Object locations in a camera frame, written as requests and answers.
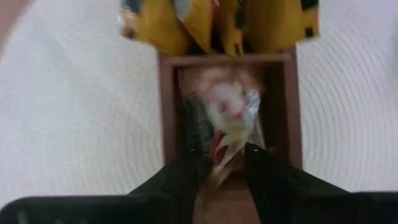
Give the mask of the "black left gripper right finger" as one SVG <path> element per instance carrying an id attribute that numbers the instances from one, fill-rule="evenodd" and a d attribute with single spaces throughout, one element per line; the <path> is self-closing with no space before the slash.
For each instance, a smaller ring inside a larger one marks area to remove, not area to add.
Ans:
<path id="1" fill-rule="evenodd" d="M 346 192 L 256 144 L 245 144 L 244 166 L 246 183 L 262 223 L 295 223 L 294 210 L 301 197 Z"/>

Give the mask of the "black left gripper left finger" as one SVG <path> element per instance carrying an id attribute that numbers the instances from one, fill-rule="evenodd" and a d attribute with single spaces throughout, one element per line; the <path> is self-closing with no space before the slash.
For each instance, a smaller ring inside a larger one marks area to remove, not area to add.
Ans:
<path id="1" fill-rule="evenodd" d="M 182 153 L 129 195 L 170 197 L 177 209 L 177 222 L 192 223 L 197 194 L 208 180 L 212 168 L 213 161 L 208 156 Z"/>

